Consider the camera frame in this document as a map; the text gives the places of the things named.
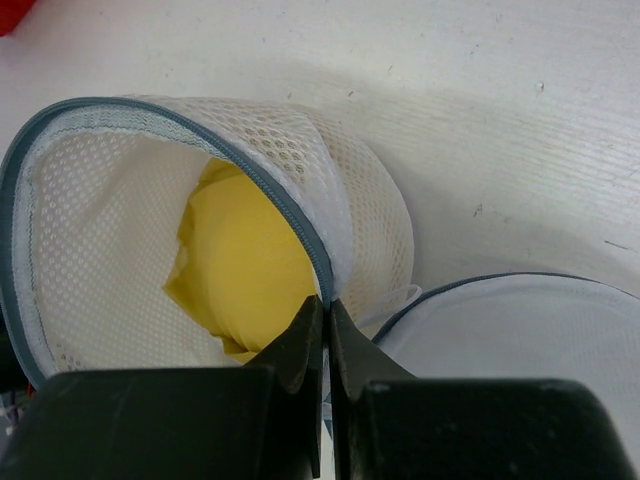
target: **white table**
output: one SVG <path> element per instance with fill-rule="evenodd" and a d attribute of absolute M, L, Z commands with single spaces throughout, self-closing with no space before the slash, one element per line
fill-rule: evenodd
<path fill-rule="evenodd" d="M 339 117 L 399 184 L 425 288 L 553 270 L 640 294 L 635 0 L 42 0 L 0 39 L 0 150 L 119 93 Z"/>

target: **red object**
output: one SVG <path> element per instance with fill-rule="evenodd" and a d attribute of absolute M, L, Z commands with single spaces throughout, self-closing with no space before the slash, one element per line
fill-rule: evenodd
<path fill-rule="evenodd" d="M 0 0 L 0 37 L 11 33 L 36 0 Z"/>

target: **yellow fabric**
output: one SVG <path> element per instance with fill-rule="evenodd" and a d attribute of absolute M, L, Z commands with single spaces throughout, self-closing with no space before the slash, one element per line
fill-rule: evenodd
<path fill-rule="evenodd" d="M 241 362 L 315 293 L 311 261 L 287 221 L 238 167 L 217 158 L 189 197 L 178 241 L 165 292 Z"/>

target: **zipper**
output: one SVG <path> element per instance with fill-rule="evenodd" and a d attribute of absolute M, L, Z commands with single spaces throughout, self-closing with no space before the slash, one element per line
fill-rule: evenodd
<path fill-rule="evenodd" d="M 153 103 L 121 97 L 84 97 L 64 100 L 41 110 L 20 129 L 11 142 L 0 166 L 0 218 L 2 218 L 2 222 L 0 222 L 0 246 L 4 250 L 0 252 L 0 270 L 4 272 L 4 275 L 0 277 L 0 303 L 18 361 L 33 385 L 40 386 L 45 379 L 35 358 L 30 354 L 30 347 L 26 343 L 24 327 L 21 324 L 17 307 L 15 284 L 11 274 L 13 261 L 11 249 L 13 232 L 11 228 L 16 180 L 24 157 L 40 134 L 53 120 L 63 113 L 79 108 L 97 106 L 128 107 L 164 117 L 196 134 L 222 153 L 227 160 L 237 165 L 269 198 L 295 232 L 311 260 L 311 265 L 318 279 L 323 306 L 325 310 L 329 309 L 333 294 L 333 272 L 331 260 L 324 244 L 319 239 L 313 224 L 307 219 L 300 207 L 289 197 L 284 188 L 273 180 L 246 153 L 199 123 Z"/>

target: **white mesh bag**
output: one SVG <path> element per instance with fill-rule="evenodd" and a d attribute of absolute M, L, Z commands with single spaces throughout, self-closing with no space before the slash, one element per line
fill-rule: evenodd
<path fill-rule="evenodd" d="M 640 299 L 632 295 L 558 275 L 475 278 L 425 293 L 374 342 L 418 377 L 578 381 L 607 409 L 640 471 Z"/>
<path fill-rule="evenodd" d="M 32 383 L 65 370 L 231 362 L 161 288 L 211 156 L 238 165 L 287 219 L 326 304 L 340 297 L 358 319 L 409 283 L 402 196 L 340 124 L 237 100 L 68 100 L 18 133 L 0 185 L 2 308 Z"/>

